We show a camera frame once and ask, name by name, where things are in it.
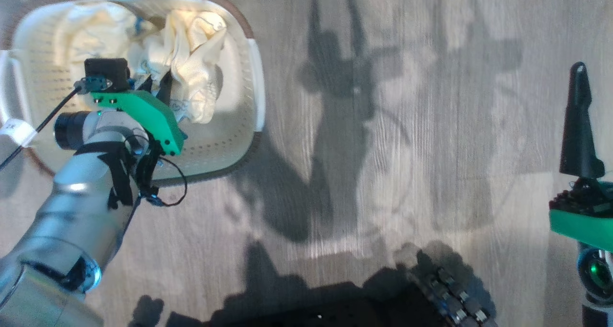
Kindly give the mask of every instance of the green bracket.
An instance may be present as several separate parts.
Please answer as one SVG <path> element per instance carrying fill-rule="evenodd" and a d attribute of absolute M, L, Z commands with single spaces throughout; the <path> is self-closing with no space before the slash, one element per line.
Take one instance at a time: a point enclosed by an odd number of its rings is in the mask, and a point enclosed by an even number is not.
<path fill-rule="evenodd" d="M 613 251 L 613 218 L 550 210 L 549 224 L 556 233 L 596 248 Z"/>
<path fill-rule="evenodd" d="M 130 115 L 153 137 L 160 141 L 169 155 L 180 155 L 183 135 L 170 107 L 143 90 L 120 93 L 91 93 L 94 102 L 105 108 L 119 108 Z"/>

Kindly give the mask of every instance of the white laundry basket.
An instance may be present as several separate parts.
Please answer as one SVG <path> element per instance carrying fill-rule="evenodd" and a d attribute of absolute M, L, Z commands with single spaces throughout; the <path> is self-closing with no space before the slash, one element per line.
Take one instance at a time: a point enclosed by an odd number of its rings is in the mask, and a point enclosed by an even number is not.
<path fill-rule="evenodd" d="M 53 36 L 57 22 L 76 3 L 103 0 L 38 0 L 20 13 L 4 38 L 0 55 L 0 118 L 23 118 L 39 124 L 73 88 L 68 67 L 53 63 Z M 173 161 L 189 181 L 222 176 L 238 168 L 256 150 L 263 128 L 265 91 L 262 60 L 245 17 L 228 0 L 105 0 L 117 2 L 144 19 L 166 18 L 171 10 L 214 11 L 227 23 L 227 36 L 219 66 L 223 86 L 213 119 L 208 124 L 184 120 L 188 135 L 182 154 Z M 17 96 L 9 95 L 7 77 L 13 68 Z M 85 105 L 71 101 L 61 110 L 74 112 Z M 71 151 L 55 144 L 52 123 L 29 148 L 33 158 L 50 173 L 66 163 Z M 156 168 L 158 185 L 181 181 L 171 166 Z"/>

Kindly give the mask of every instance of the cable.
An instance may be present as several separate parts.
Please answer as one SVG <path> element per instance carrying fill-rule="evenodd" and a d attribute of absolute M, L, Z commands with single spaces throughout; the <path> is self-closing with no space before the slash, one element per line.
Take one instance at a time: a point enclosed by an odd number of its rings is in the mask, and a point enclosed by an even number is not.
<path fill-rule="evenodd" d="M 147 137 L 144 137 L 142 135 L 130 135 L 129 137 L 125 138 L 125 140 L 123 141 L 123 143 L 125 144 L 129 139 L 131 138 L 142 138 L 145 139 L 145 141 L 147 141 L 147 144 L 151 145 L 151 141 L 149 139 L 147 139 Z M 170 159 L 166 159 L 164 157 L 160 157 L 159 159 L 161 159 L 162 161 L 165 161 L 166 163 L 168 163 L 169 165 L 172 165 L 173 167 L 175 167 L 177 169 L 177 171 L 179 172 L 179 175 L 181 176 L 182 180 L 183 180 L 183 186 L 184 186 L 184 190 L 183 190 L 183 196 L 181 198 L 179 198 L 179 200 L 177 200 L 174 203 L 166 203 L 164 202 L 159 196 L 157 197 L 157 200 L 162 203 L 162 205 L 166 206 L 166 207 L 173 207 L 173 206 L 177 206 L 180 203 L 182 203 L 182 201 L 185 199 L 185 197 L 188 195 L 188 179 L 187 177 L 185 177 L 185 174 L 183 173 L 183 171 L 181 170 L 181 168 L 179 168 L 179 166 L 175 165 L 175 163 L 173 163 L 172 161 L 170 161 Z"/>
<path fill-rule="evenodd" d="M 177 169 L 177 171 L 181 175 L 181 178 L 183 179 L 183 186 L 184 186 L 183 196 L 181 198 L 179 198 L 179 200 L 177 200 L 177 202 L 175 202 L 175 203 L 165 203 L 164 201 L 162 201 L 162 204 L 164 206 L 166 206 L 166 207 L 171 207 L 171 206 L 179 205 L 183 201 L 183 199 L 185 199 L 185 197 L 188 195 L 188 179 L 185 177 L 185 174 L 181 171 L 181 169 L 177 165 L 175 165 L 175 163 L 170 161 L 170 159 L 166 159 L 164 157 L 160 157 L 160 159 L 162 161 L 165 161 L 169 165 L 172 165 L 173 167 L 175 167 Z"/>
<path fill-rule="evenodd" d="M 72 96 L 74 96 L 75 94 L 77 94 L 79 91 L 81 91 L 81 87 L 75 87 L 74 90 L 72 90 L 72 92 L 70 94 L 68 94 L 68 96 L 64 97 L 64 99 L 57 105 L 57 107 L 55 107 L 51 113 L 49 113 L 49 115 L 43 120 L 43 122 L 41 122 L 39 124 L 39 126 L 36 128 L 36 132 L 40 133 L 40 131 L 42 131 L 42 129 L 51 121 L 51 119 L 57 114 L 57 112 L 59 112 L 60 109 L 62 109 L 66 103 L 68 103 L 68 100 L 70 100 L 72 98 Z M 9 155 L 9 157 L 7 157 L 7 159 L 4 160 L 4 162 L 2 162 L 2 164 L 0 164 L 0 171 L 4 170 L 4 168 L 6 168 L 7 165 L 9 165 L 9 163 L 11 161 L 13 161 L 13 159 L 15 159 L 15 157 L 17 157 L 17 155 L 19 155 L 19 153 L 22 152 L 22 150 L 24 149 L 23 146 L 18 146 L 15 151 L 13 151 L 13 153 L 11 153 Z"/>

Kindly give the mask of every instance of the crumpled fabric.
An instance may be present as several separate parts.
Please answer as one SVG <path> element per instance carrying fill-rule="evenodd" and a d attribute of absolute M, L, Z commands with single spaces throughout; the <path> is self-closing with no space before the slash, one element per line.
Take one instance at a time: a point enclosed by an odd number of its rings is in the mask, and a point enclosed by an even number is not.
<path fill-rule="evenodd" d="M 53 38 L 55 65 L 69 67 L 72 81 L 85 76 L 88 58 L 127 59 L 135 87 L 149 76 L 151 92 L 167 72 L 174 82 L 171 108 L 177 120 L 206 124 L 215 111 L 221 87 L 215 65 L 227 26 L 210 11 L 171 11 L 164 29 L 113 2 L 75 5 L 57 26 Z"/>
<path fill-rule="evenodd" d="M 157 30 L 113 2 L 77 4 L 57 24 L 53 36 L 54 63 L 69 67 L 74 82 L 85 76 L 85 59 L 125 58 L 131 43 Z"/>
<path fill-rule="evenodd" d="M 210 122 L 221 88 L 215 65 L 226 31 L 226 22 L 217 13 L 171 11 L 163 30 L 145 38 L 142 47 L 130 47 L 128 60 L 140 76 L 136 85 L 151 76 L 152 91 L 159 89 L 170 70 L 175 79 L 170 106 L 177 120 L 188 117 L 198 124 Z"/>

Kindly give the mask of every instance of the wooden floor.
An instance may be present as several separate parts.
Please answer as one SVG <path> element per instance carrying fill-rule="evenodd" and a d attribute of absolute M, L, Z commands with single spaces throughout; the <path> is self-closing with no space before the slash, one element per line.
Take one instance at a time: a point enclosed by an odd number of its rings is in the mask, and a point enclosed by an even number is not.
<path fill-rule="evenodd" d="M 107 326 L 329 301 L 351 290 L 316 288 L 418 253 L 492 301 L 500 326 L 580 324 L 576 243 L 550 233 L 547 202 L 571 180 L 556 170 L 575 61 L 613 166 L 612 0 L 231 1 L 262 54 L 262 146 L 182 205 L 140 207 L 88 296 Z M 27 159 L 0 174 L 0 253 L 50 188 Z"/>

